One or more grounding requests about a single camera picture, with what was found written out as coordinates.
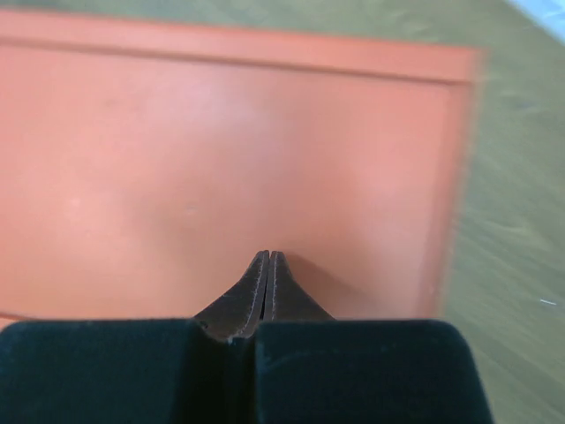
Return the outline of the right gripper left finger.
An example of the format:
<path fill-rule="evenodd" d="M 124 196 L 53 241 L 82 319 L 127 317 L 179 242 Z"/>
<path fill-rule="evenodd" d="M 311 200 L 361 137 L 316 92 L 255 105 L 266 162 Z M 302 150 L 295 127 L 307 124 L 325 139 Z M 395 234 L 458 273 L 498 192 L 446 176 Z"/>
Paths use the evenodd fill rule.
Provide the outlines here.
<path fill-rule="evenodd" d="M 1 333 L 4 423 L 253 423 L 268 252 L 192 318 L 22 321 Z"/>

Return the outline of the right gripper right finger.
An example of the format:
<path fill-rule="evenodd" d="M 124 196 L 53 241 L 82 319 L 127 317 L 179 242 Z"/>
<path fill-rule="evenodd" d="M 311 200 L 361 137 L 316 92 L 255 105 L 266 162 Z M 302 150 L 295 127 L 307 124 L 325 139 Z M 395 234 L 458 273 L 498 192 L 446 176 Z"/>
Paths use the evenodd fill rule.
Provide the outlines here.
<path fill-rule="evenodd" d="M 272 253 L 254 336 L 259 423 L 490 423 L 471 349 L 432 319 L 338 321 Z"/>

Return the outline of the orange drawer cabinet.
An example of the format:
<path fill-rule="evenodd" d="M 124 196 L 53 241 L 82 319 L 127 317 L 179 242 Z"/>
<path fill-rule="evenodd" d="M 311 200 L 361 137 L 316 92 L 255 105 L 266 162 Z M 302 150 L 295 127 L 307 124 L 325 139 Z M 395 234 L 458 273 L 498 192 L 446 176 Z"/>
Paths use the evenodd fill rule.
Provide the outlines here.
<path fill-rule="evenodd" d="M 1 10 L 1 316 L 190 316 L 261 250 L 439 313 L 472 48 Z"/>

